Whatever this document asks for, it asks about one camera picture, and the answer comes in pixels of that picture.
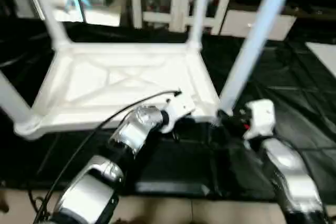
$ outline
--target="white cabinet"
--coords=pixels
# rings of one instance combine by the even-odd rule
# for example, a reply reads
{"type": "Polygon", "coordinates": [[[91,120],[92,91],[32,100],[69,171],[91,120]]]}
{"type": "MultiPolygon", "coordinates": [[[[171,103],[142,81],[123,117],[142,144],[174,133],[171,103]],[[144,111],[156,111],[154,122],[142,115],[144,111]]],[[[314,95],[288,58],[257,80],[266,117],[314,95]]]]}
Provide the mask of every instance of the white cabinet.
{"type": "MultiPolygon", "coordinates": [[[[211,0],[214,6],[211,13],[204,19],[204,27],[213,35],[218,35],[229,0],[211,0]]],[[[144,0],[132,0],[133,24],[136,28],[142,28],[144,24],[159,23],[166,25],[170,31],[186,31],[188,26],[193,24],[193,3],[194,0],[168,0],[167,8],[155,8],[155,10],[144,10],[144,0]]]]}
{"type": "MultiPolygon", "coordinates": [[[[256,21],[256,12],[229,10],[227,12],[220,35],[247,37],[256,21]]],[[[268,36],[271,40],[284,40],[296,18],[289,15],[279,15],[268,36]]]]}

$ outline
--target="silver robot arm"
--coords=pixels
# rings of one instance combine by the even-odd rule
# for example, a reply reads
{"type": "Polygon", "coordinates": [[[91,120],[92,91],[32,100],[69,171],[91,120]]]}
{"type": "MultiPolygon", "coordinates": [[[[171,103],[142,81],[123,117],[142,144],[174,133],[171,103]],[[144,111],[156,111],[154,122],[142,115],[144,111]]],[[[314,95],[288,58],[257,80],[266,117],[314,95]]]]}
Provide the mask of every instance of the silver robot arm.
{"type": "Polygon", "coordinates": [[[232,134],[238,133],[245,146],[258,154],[287,223],[331,223],[306,163],[294,148],[273,135],[276,119],[270,100],[249,102],[234,116],[223,112],[219,116],[232,134]]]}
{"type": "Polygon", "coordinates": [[[49,223],[107,224],[118,203],[118,189],[126,171],[145,144],[148,134],[157,129],[171,131],[180,118],[195,109],[191,98],[179,94],[159,110],[140,106],[130,112],[99,153],[70,183],[55,206],[49,223]]]}

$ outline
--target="metal joint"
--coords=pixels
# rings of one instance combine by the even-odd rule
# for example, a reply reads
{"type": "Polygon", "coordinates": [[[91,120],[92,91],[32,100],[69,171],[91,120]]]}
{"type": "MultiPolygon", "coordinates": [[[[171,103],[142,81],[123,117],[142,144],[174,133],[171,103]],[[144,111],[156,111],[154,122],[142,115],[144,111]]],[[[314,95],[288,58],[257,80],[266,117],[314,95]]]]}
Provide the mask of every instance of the metal joint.
{"type": "Polygon", "coordinates": [[[111,139],[127,145],[136,155],[144,145],[149,132],[162,122],[163,117],[158,108],[140,106],[125,118],[111,139]]]}

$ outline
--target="floor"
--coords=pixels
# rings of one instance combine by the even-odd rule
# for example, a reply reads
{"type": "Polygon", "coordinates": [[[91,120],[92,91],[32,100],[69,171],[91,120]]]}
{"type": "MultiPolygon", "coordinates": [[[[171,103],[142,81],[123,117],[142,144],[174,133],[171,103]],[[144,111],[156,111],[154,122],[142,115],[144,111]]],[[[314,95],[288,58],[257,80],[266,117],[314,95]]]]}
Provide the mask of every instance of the floor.
{"type": "MultiPolygon", "coordinates": [[[[34,196],[45,192],[34,192],[34,196]]],[[[34,211],[25,191],[4,191],[9,212],[0,213],[1,224],[32,223],[34,211]]],[[[51,210],[59,196],[55,194],[48,206],[51,210]]],[[[336,206],[328,206],[330,215],[336,206]]],[[[117,220],[133,224],[285,224],[280,209],[275,204],[208,201],[178,198],[122,197],[110,223],[117,220]]]]}

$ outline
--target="white cabinet drawer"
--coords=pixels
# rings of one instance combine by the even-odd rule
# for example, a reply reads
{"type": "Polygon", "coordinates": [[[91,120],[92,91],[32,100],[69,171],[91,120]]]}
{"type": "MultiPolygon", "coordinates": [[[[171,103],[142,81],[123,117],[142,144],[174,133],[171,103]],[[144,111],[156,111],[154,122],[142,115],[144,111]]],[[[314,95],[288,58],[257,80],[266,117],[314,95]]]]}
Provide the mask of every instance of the white cabinet drawer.
{"type": "MultiPolygon", "coordinates": [[[[227,12],[220,35],[247,37],[249,31],[256,21],[256,17],[256,12],[229,10],[227,12]]],[[[295,20],[296,18],[294,16],[279,15],[276,18],[270,34],[268,35],[268,39],[284,40],[295,20]]]]}

